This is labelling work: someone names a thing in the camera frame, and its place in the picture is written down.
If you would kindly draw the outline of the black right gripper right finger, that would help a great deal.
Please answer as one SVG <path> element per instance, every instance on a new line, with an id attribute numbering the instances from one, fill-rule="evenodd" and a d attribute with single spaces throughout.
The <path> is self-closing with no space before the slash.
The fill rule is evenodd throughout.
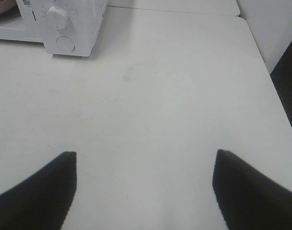
<path id="1" fill-rule="evenodd" d="M 212 187 L 230 230 L 292 230 L 292 192 L 230 151 L 218 150 Z"/>

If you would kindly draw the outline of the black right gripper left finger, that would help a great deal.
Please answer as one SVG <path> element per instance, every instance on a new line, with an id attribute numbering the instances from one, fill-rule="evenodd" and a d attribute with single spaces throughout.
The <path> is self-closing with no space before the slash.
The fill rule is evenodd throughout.
<path id="1" fill-rule="evenodd" d="M 59 230 L 77 189 L 77 153 L 63 152 L 0 194 L 0 230 Z"/>

